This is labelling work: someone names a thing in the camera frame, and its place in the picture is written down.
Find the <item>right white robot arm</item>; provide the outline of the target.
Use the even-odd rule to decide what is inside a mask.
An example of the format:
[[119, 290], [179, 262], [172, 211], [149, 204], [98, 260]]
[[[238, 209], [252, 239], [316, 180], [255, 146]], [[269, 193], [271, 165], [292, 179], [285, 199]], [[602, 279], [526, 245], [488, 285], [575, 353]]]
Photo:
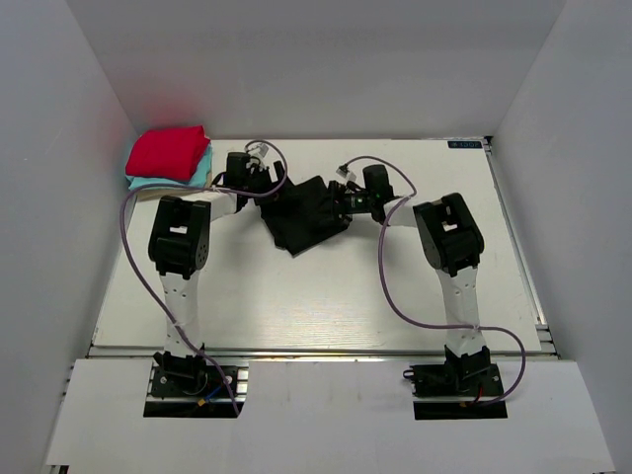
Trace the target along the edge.
[[332, 215], [335, 222], [355, 214], [368, 214], [381, 225], [378, 237], [378, 271], [385, 284], [383, 266], [386, 230], [390, 227], [415, 229], [429, 265], [441, 286], [446, 332], [445, 353], [451, 364], [445, 370], [446, 383], [466, 394], [482, 380], [481, 369], [490, 364], [490, 352], [480, 330], [476, 278], [485, 243], [464, 197], [452, 193], [435, 201], [414, 203], [414, 195], [397, 197], [386, 167], [370, 165], [362, 170], [364, 184], [356, 183], [347, 164], [332, 182]]

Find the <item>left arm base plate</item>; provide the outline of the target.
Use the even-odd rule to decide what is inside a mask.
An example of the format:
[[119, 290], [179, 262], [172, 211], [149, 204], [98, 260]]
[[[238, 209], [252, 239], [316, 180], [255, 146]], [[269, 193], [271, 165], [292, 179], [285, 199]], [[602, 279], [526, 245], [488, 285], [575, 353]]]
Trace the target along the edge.
[[149, 419], [236, 419], [245, 403], [245, 369], [215, 367], [199, 355], [153, 356], [143, 416]]

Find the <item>black t-shirt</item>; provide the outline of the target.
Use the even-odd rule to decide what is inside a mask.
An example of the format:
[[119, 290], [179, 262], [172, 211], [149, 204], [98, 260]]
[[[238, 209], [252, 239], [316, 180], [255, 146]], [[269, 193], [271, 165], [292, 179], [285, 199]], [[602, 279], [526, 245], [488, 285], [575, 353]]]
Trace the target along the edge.
[[287, 180], [279, 192], [255, 204], [276, 247], [292, 257], [344, 232], [352, 221], [335, 212], [331, 190], [320, 176], [298, 185]]

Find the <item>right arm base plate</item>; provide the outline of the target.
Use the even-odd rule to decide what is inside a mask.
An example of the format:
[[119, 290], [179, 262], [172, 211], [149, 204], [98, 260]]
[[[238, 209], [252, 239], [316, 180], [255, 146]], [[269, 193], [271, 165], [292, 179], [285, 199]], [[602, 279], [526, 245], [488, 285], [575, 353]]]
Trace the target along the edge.
[[508, 417], [505, 401], [490, 401], [504, 394], [500, 371], [486, 371], [460, 380], [444, 364], [411, 365], [402, 372], [411, 383], [416, 421], [502, 420]]

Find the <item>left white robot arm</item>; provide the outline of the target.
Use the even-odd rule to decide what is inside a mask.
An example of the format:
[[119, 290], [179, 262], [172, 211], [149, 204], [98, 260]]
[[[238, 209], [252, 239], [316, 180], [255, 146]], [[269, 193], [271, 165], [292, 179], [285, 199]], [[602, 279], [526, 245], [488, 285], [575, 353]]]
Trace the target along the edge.
[[209, 254], [210, 224], [239, 212], [252, 198], [273, 190], [264, 164], [268, 146], [257, 142], [227, 155], [221, 183], [237, 194], [209, 193], [198, 200], [164, 196], [158, 202], [148, 255], [163, 287], [167, 316], [167, 355], [198, 356], [203, 340], [198, 319], [198, 281]]

